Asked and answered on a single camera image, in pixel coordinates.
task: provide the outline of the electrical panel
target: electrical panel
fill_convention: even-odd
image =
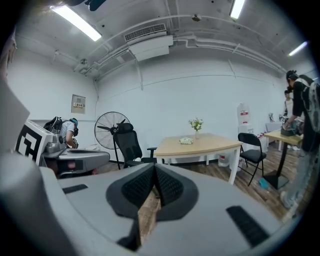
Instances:
[[[86,112],[86,97],[72,95],[71,113],[84,114]]]

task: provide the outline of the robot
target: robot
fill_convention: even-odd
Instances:
[[[107,152],[69,148],[59,134],[54,134],[30,120],[23,125],[15,150],[32,159],[40,167],[48,167],[48,162],[54,160],[59,179],[90,175],[92,170],[110,160]],[[68,168],[70,162],[75,163],[72,169]]]

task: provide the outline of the black chair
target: black chair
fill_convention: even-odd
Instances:
[[[250,145],[253,145],[253,146],[260,147],[260,150],[258,150],[258,149],[249,149],[247,151],[244,151],[244,148],[241,146],[240,152],[242,151],[242,153],[240,153],[240,157],[245,160],[246,167],[248,167],[248,164],[255,167],[254,173],[251,174],[247,170],[245,170],[245,169],[241,168],[240,166],[238,166],[240,169],[244,170],[246,173],[248,173],[248,174],[250,174],[252,176],[252,178],[251,178],[251,180],[250,180],[250,182],[248,184],[248,187],[249,187],[251,182],[252,182],[252,180],[253,180],[253,178],[254,178],[254,176],[255,176],[255,174],[256,174],[257,169],[262,170],[262,177],[264,176],[264,159],[267,157],[267,154],[262,152],[261,142],[257,138],[257,136],[255,136],[254,134],[244,133],[244,132],[239,133],[238,134],[238,140],[240,142],[243,142],[243,143],[246,143],[246,144],[250,144]],[[258,167],[260,162],[262,162],[262,169]]]
[[[113,135],[115,143],[118,145],[123,158],[124,168],[137,166],[145,163],[156,163],[157,159],[154,158],[154,151],[156,147],[149,147],[150,157],[142,158],[142,151],[139,146],[137,133],[131,123],[118,123],[117,132]],[[141,162],[133,161],[136,158],[141,158]]]

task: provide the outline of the folding chair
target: folding chair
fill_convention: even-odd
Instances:
[[[254,134],[244,133],[244,132],[239,133],[238,134],[238,140],[243,142],[243,143],[246,143],[246,144],[250,144],[250,145],[253,145],[253,146],[260,147],[260,150],[258,150],[258,149],[249,149],[247,151],[244,151],[244,148],[242,146],[241,146],[241,149],[240,149],[240,152],[242,151],[242,153],[240,153],[240,157],[245,160],[246,167],[248,167],[248,164],[255,167],[254,173],[251,174],[247,170],[245,170],[245,169],[241,168],[240,166],[238,166],[240,169],[244,170],[246,173],[248,173],[248,174],[250,174],[252,176],[252,178],[251,178],[251,180],[250,180],[250,182],[248,184],[248,187],[249,187],[251,182],[252,182],[252,180],[253,180],[253,178],[254,178],[254,176],[255,176],[255,174],[256,174],[257,169],[262,170],[262,177],[264,176],[264,159],[267,157],[267,154],[262,152],[261,142],[257,138],[257,136],[255,136]],[[262,169],[258,167],[260,162],[262,162]]]

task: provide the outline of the person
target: person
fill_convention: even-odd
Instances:
[[[294,105],[294,101],[292,100],[292,98],[290,97],[290,91],[289,90],[285,90],[284,91],[284,96],[285,96],[285,101],[284,101],[284,109],[283,109],[283,116],[287,116],[287,118],[290,118],[292,116],[292,110],[293,110],[293,105]],[[297,146],[293,146],[292,149],[294,151],[298,151],[299,148]]]
[[[288,90],[293,90],[293,108],[292,116],[282,128],[287,129],[297,117],[304,113],[303,139],[296,167],[296,176],[288,189],[280,194],[282,204],[289,209],[296,200],[303,196],[308,185],[317,153],[319,152],[320,133],[314,131],[308,113],[310,109],[309,89],[314,81],[306,75],[297,75],[294,70],[286,73],[286,80],[289,84]]]
[[[70,119],[69,121],[65,121],[60,129],[59,134],[63,138],[63,142],[72,147],[73,149],[77,148],[77,145],[74,143],[73,135],[75,129],[78,127],[78,120],[75,118]]]

